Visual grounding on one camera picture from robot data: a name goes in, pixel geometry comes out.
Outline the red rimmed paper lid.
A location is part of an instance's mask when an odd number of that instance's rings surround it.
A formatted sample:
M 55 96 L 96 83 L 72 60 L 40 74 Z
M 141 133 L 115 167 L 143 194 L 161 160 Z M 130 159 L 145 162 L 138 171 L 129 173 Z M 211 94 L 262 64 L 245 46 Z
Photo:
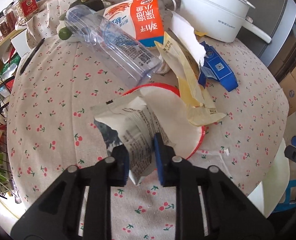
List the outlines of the red rimmed paper lid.
M 123 95 L 142 96 L 154 111 L 175 153 L 184 159 L 191 158 L 201 146 L 204 127 L 192 125 L 187 118 L 187 107 L 179 90 L 165 83 L 149 83 L 126 91 Z

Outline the cream paper bag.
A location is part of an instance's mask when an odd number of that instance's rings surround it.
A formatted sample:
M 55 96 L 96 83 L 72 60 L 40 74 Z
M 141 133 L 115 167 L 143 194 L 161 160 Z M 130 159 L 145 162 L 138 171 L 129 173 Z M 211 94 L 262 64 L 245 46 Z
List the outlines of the cream paper bag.
M 180 96 L 187 108 L 188 121 L 194 126 L 221 121 L 226 115 L 217 111 L 209 92 L 198 83 L 200 70 L 188 50 L 166 32 L 163 43 L 156 41 L 155 45 L 177 77 Z

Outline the silver printed snack wrapper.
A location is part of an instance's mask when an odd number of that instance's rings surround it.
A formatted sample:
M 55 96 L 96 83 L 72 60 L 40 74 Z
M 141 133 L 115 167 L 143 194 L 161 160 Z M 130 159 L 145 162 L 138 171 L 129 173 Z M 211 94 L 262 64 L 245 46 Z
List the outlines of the silver printed snack wrapper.
M 107 154 L 123 145 L 130 160 L 130 179 L 138 186 L 156 168 L 153 138 L 160 133 L 165 145 L 173 146 L 152 108 L 142 96 L 123 96 L 91 107 Z

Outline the blue torn milk carton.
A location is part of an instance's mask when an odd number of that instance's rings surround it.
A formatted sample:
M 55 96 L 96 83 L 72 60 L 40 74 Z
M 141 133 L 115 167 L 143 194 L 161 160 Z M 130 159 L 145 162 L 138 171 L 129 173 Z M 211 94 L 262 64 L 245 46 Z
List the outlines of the blue torn milk carton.
M 206 79 L 210 79 L 219 82 L 228 92 L 236 89 L 238 81 L 229 65 L 213 46 L 206 44 L 204 41 L 201 42 L 201 45 L 204 46 L 205 57 L 204 64 L 200 67 L 198 83 L 205 88 Z

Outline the white paper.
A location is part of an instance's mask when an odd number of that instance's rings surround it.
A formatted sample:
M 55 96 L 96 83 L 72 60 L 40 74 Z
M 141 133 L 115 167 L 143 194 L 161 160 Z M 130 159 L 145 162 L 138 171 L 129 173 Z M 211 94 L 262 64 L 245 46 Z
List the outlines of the white paper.
M 191 24 L 178 13 L 171 11 L 172 19 L 170 22 L 170 29 L 175 36 L 181 41 L 183 46 L 192 55 L 196 63 L 202 67 L 204 66 L 204 57 L 206 54 L 205 48 L 200 44 L 195 36 L 194 28 Z

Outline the clear plastic bottle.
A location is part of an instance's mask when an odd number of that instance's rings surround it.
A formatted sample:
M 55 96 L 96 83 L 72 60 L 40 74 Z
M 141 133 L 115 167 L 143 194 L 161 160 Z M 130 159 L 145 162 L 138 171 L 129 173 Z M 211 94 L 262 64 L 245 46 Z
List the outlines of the clear plastic bottle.
M 127 88 L 145 84 L 162 66 L 143 44 L 85 5 L 70 8 L 64 23 Z

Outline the white plastic trash bin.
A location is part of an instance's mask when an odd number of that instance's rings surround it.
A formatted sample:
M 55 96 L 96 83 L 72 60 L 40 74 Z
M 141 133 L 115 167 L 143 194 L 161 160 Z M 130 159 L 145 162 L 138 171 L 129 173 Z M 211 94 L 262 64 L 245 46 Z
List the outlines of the white plastic trash bin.
M 282 199 L 290 180 L 290 166 L 288 158 L 284 155 L 285 149 L 286 143 L 282 139 L 268 174 L 248 196 L 266 218 Z

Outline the blue plastic stool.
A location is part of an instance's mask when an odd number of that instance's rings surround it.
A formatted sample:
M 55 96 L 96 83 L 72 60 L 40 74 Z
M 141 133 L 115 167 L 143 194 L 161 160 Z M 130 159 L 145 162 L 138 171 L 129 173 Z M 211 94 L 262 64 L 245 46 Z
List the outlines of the blue plastic stool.
M 285 200 L 284 202 L 277 204 L 277 206 L 273 210 L 273 213 L 284 212 L 296 208 L 296 200 L 290 200 L 291 189 L 293 187 L 296 187 L 296 179 L 289 181 L 285 191 Z

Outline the cherry print tablecloth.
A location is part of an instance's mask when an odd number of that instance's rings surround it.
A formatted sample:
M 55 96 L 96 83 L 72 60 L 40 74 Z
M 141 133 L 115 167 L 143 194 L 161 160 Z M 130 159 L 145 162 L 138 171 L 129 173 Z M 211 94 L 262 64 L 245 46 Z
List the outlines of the cherry print tablecloth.
M 28 44 L 44 40 L 23 73 L 15 77 L 9 101 L 7 147 L 13 178 L 26 207 L 70 165 L 88 167 L 106 156 L 91 107 L 124 94 L 127 88 L 78 42 L 58 38 L 59 16 L 73 0 L 51 0 L 28 23 Z M 267 175 L 283 139 L 288 100 L 268 68 L 241 41 L 205 38 L 228 63 L 238 88 L 206 88 L 225 117 L 205 129 L 190 161 L 221 168 L 244 194 Z M 173 239 L 173 187 L 161 187 L 156 173 L 136 186 L 112 190 L 114 239 Z

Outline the grey refrigerator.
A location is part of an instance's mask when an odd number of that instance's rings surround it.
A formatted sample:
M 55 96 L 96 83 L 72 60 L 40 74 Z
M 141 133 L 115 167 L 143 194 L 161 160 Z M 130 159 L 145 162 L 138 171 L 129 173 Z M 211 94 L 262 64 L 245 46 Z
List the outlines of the grey refrigerator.
M 280 82 L 296 66 L 295 0 L 248 1 L 255 8 L 250 9 L 247 15 L 272 41 L 267 44 L 245 28 L 241 28 L 237 38 L 258 56 Z

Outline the yellow crumpled wrapper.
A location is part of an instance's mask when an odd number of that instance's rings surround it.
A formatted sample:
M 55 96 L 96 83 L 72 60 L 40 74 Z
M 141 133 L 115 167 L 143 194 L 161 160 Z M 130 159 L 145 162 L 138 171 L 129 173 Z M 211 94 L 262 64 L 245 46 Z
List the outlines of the yellow crumpled wrapper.
M 199 36 L 199 37 L 203 37 L 206 35 L 206 33 L 204 32 L 200 32 L 200 31 L 194 31 L 195 35 Z

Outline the black pen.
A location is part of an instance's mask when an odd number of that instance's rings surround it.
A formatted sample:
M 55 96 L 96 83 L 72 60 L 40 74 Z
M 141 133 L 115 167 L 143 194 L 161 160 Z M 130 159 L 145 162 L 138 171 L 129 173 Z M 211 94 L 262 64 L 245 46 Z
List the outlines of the black pen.
M 23 66 L 20 69 L 19 75 L 22 75 L 27 68 L 27 66 L 30 64 L 31 60 L 33 59 L 34 55 L 37 53 L 37 51 L 40 49 L 41 45 L 44 43 L 45 38 L 43 38 L 37 45 L 36 47 L 32 50 L 30 53 L 29 57 L 26 59 L 24 62 Z

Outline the white electric cooking pot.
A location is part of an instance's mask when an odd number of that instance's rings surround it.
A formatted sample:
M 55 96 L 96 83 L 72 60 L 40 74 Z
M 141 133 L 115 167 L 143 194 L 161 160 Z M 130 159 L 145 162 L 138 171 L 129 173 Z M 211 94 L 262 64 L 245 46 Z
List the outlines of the white electric cooking pot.
M 179 14 L 215 40 L 231 43 L 244 27 L 269 44 L 271 37 L 246 19 L 250 8 L 247 0 L 181 0 Z

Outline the white bowl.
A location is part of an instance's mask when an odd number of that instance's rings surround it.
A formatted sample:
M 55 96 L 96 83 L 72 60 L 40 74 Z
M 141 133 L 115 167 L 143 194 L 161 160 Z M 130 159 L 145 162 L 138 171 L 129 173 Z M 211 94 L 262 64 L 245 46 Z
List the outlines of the white bowl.
M 85 42 L 89 40 L 89 33 L 85 23 L 77 21 L 77 22 L 68 22 L 68 26 L 66 26 L 65 21 L 60 21 L 57 27 L 57 33 L 63 27 L 67 27 L 71 32 L 72 36 L 67 42 Z

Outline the red labelled jar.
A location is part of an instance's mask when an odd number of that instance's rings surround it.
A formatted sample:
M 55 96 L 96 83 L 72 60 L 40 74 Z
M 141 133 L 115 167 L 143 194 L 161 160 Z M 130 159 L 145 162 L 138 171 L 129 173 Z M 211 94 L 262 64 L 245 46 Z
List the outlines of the red labelled jar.
M 13 6 L 19 25 L 26 23 L 38 11 L 36 0 L 15 0 Z

